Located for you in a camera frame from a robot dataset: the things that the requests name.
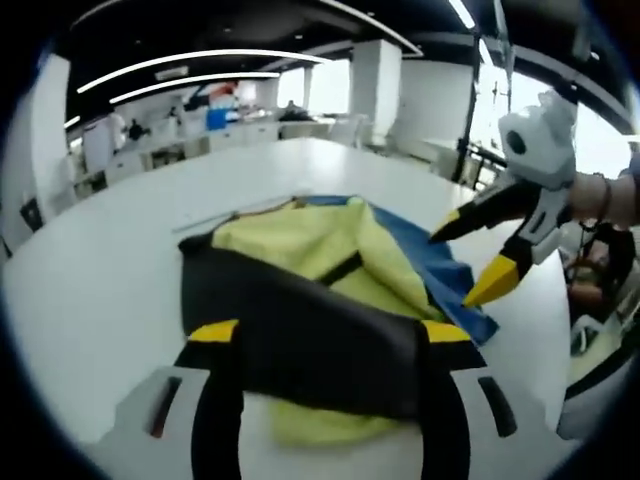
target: office room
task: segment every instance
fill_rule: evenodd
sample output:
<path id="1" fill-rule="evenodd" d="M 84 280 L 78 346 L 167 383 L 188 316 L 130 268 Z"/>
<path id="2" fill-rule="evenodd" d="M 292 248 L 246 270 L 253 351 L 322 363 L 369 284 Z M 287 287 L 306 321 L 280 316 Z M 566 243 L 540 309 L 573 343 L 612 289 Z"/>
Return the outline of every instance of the office room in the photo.
<path id="1" fill-rule="evenodd" d="M 64 462 L 570 461 L 640 339 L 640 97 L 594 5 L 61 6 L 7 116 L 0 265 L 24 405 Z"/>

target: yellow stripe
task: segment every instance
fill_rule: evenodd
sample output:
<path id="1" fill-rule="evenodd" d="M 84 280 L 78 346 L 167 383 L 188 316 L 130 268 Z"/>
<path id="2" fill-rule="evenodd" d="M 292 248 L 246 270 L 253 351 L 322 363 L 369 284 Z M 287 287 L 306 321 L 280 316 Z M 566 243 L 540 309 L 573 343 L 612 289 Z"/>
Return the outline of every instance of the yellow stripe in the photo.
<path id="1" fill-rule="evenodd" d="M 431 320 L 421 320 L 421 322 L 427 328 L 429 339 L 433 343 L 465 342 L 471 340 L 467 332 L 455 325 L 433 322 Z"/>
<path id="2" fill-rule="evenodd" d="M 211 323 L 200 327 L 189 336 L 189 340 L 192 342 L 217 342 L 217 343 L 229 343 L 231 341 L 231 335 L 233 335 L 233 329 L 238 324 L 238 320 L 226 320 L 219 323 Z"/>

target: wrist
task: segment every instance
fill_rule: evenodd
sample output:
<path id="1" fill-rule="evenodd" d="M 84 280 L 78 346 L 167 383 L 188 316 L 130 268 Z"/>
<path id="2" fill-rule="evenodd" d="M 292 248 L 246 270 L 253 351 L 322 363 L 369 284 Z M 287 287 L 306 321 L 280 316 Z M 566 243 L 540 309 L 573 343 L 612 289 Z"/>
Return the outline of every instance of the wrist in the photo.
<path id="1" fill-rule="evenodd" d="M 602 213 L 606 200 L 607 181 L 601 176 L 578 173 L 569 193 L 573 218 L 586 220 Z"/>

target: white table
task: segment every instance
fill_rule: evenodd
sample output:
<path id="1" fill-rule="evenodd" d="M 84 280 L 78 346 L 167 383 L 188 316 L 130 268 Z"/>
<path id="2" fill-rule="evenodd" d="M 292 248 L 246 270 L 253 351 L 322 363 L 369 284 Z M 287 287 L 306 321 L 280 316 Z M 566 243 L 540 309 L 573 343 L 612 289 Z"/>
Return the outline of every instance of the white table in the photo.
<path id="1" fill-rule="evenodd" d="M 176 227 L 296 192 L 360 194 L 428 229 L 472 197 L 419 162 L 295 139 L 231 148 L 138 175 L 66 211 L 16 252 L 4 286 L 27 371 L 72 438 L 98 439 L 112 425 L 116 403 L 159 365 L 172 364 L 183 346 Z M 477 277 L 513 229 L 502 225 L 456 240 L 454 255 Z M 498 376 L 524 382 L 555 428 L 570 361 L 558 255 L 486 311 L 501 325 L 483 348 L 487 361 Z M 244 441 L 265 436 L 244 433 L 254 428 L 246 419 L 258 418 L 260 405 L 248 403 Z M 415 453 L 403 468 L 419 472 L 415 429 L 380 442 L 390 455 Z M 358 477 L 375 478 L 378 463 Z"/>

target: human arm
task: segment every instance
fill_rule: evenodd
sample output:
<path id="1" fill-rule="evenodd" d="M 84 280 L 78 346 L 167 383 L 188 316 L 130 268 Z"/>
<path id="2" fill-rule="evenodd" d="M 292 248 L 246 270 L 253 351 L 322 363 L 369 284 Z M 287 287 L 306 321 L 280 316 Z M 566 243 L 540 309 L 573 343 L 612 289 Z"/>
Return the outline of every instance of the human arm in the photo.
<path id="1" fill-rule="evenodd" d="M 611 187 L 611 200 L 604 220 L 622 227 L 640 223 L 638 208 L 640 175 L 624 175 L 617 180 L 604 179 L 598 175 L 578 173 L 571 187 L 569 203 L 576 220 L 598 218 L 606 203 L 608 182 Z"/>

